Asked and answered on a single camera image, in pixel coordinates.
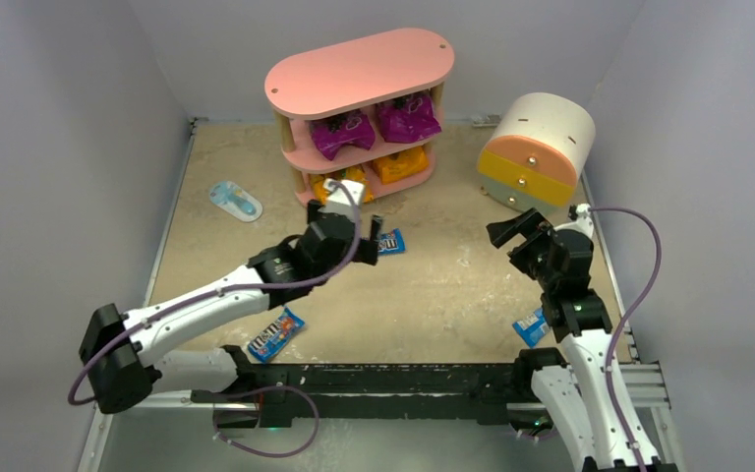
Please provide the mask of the blue m&m's candy pack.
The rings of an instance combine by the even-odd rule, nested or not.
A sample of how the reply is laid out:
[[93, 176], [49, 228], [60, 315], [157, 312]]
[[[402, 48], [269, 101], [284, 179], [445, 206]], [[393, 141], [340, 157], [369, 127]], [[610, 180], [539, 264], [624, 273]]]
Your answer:
[[305, 322], [285, 307], [283, 312], [248, 344], [249, 354], [261, 363], [274, 359], [305, 326]]
[[378, 236], [378, 254], [391, 256], [406, 252], [406, 243], [399, 228], [394, 228]]

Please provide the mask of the light blue blister package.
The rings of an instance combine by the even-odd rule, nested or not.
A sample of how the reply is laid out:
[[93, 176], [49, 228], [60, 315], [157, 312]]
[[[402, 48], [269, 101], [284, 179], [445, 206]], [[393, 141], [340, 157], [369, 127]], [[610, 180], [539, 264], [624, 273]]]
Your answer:
[[261, 218], [261, 203], [232, 181], [221, 181], [208, 191], [209, 200], [239, 221], [250, 223]]

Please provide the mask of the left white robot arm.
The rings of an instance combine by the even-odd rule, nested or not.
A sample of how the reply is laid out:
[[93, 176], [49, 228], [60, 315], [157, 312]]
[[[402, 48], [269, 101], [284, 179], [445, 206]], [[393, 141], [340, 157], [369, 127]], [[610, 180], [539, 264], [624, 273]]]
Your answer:
[[349, 205], [312, 201], [304, 233], [284, 238], [208, 285], [155, 306], [126, 313], [115, 304], [93, 311], [79, 357], [83, 363], [68, 401], [89, 382], [88, 401], [104, 414], [126, 411], [159, 391], [172, 390], [183, 369], [179, 346], [222, 325], [260, 314], [308, 296], [350, 263], [373, 266], [383, 219], [374, 215], [368, 237]]

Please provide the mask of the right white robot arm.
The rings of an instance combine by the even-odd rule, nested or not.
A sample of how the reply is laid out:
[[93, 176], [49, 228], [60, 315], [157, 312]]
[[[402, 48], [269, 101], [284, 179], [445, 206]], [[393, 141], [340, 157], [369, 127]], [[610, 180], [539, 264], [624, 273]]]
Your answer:
[[516, 359], [545, 406], [577, 471], [674, 471], [642, 427], [615, 358], [618, 332], [591, 286], [594, 221], [587, 205], [552, 225], [531, 208], [487, 225], [500, 248], [514, 237], [509, 262], [542, 289], [541, 308], [555, 348], [523, 350]]

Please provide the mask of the pink three-tier shelf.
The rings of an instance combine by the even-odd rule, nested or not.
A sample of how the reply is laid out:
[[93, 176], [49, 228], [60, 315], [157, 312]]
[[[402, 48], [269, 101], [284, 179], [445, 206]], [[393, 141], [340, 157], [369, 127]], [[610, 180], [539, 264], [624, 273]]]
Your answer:
[[375, 104], [419, 91], [428, 93], [439, 105], [454, 61], [453, 47], [441, 35], [427, 29], [402, 28], [302, 52], [275, 64], [265, 77], [264, 90], [298, 201], [306, 204], [314, 196], [310, 176], [358, 164], [364, 166], [377, 198], [424, 183], [436, 167], [430, 139], [415, 143], [427, 153], [425, 170], [383, 184], [369, 166], [370, 161], [401, 152], [407, 145], [377, 137], [369, 149], [346, 146], [328, 160], [311, 140], [309, 125], [355, 109], [375, 123]]

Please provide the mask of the black metal base rail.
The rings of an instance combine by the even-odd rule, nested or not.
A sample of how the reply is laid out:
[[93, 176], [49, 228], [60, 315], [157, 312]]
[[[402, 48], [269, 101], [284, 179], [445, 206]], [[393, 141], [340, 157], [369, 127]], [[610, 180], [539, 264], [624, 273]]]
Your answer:
[[147, 369], [145, 381], [119, 384], [100, 397], [105, 414], [134, 407], [198, 404], [235, 409], [255, 404], [263, 428], [288, 428], [297, 418], [474, 420], [517, 424], [542, 408], [530, 386], [536, 367], [512, 364], [229, 364], [221, 377], [179, 376]]

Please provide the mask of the purple grape candy bag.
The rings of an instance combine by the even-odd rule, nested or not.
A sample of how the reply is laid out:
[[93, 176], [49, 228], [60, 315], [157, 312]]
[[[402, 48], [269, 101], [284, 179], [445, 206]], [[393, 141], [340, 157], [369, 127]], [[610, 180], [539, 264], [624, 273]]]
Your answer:
[[327, 160], [334, 160], [346, 146], [370, 150], [377, 139], [368, 115], [360, 109], [310, 121], [309, 133], [316, 149]]
[[376, 105], [378, 127], [386, 142], [412, 144], [441, 132], [431, 96], [419, 91]]

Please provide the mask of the white round drawer cabinet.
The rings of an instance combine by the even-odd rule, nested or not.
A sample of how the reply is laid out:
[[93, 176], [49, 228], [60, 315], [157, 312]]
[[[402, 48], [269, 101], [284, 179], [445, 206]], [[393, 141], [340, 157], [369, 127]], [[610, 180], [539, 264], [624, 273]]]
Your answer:
[[479, 154], [482, 192], [513, 210], [550, 216], [573, 198], [595, 137], [581, 105], [552, 93], [524, 94]]

